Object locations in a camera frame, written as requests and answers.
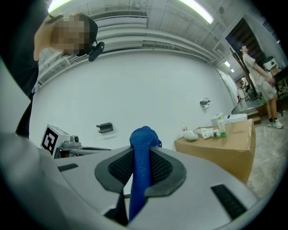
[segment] wall mount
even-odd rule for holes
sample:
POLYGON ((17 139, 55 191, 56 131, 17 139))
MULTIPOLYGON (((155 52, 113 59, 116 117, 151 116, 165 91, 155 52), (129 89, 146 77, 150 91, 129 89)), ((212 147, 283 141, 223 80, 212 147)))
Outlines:
POLYGON ((98 124, 96 127, 100 128, 98 131, 99 133, 107 133, 113 131, 113 126, 111 122, 104 123, 104 124, 98 124))
POLYGON ((206 101, 206 102, 205 102, 205 101, 201 101, 201 102, 200 102, 200 105, 201 105, 201 106, 205 106, 205 105, 208 104, 208 102, 210 102, 210 100, 208 100, 208 101, 206 101))

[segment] white wall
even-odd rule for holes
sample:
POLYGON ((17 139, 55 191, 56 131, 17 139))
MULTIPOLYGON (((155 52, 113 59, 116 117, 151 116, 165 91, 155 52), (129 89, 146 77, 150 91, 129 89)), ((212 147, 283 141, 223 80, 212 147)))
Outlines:
POLYGON ((211 125, 233 104, 216 69, 198 59, 170 53, 129 52, 99 57, 68 70, 34 96, 30 139, 40 146, 47 124, 78 135, 85 146, 119 148, 144 125, 154 129, 162 146, 174 149, 182 122, 190 130, 211 125), (210 108, 199 105, 209 96, 210 108), (114 131, 100 134, 98 124, 114 131))
POLYGON ((263 26, 265 18, 261 16, 261 13, 252 7, 244 16, 244 19, 253 31, 266 57, 273 56, 280 67, 286 67, 288 65, 287 57, 276 39, 263 26))

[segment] ceiling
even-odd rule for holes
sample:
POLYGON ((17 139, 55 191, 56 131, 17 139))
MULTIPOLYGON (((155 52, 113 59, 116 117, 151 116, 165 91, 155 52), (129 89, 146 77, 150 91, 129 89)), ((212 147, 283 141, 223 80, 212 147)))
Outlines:
MULTIPOLYGON (((91 16, 99 27, 97 41, 105 42, 102 56, 136 50, 184 53, 238 79, 244 73, 225 38, 250 5, 244 0, 197 2, 214 17, 212 24, 179 0, 71 0, 51 14, 80 12, 91 16), (224 65, 226 60, 234 73, 224 65)), ((40 87, 86 61, 87 56, 63 57, 52 49, 44 50, 39 61, 40 87)))

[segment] black wall bracket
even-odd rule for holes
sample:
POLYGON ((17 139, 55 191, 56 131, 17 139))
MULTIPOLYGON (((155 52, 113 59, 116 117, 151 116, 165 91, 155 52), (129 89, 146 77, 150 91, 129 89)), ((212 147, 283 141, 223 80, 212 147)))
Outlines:
POLYGON ((113 126, 111 122, 99 124, 99 125, 96 125, 96 127, 100 128, 100 130, 98 131, 99 133, 107 133, 107 132, 113 131, 113 126))

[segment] cardboard box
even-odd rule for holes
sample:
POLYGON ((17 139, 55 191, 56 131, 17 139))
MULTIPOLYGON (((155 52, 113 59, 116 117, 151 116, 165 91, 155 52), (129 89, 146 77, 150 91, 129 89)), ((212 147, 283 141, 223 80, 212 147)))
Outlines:
POLYGON ((199 136, 197 141, 189 142, 182 137, 175 141, 176 150, 214 162, 246 184, 256 148, 253 120, 226 124, 225 129, 226 138, 210 137, 204 140, 199 136))

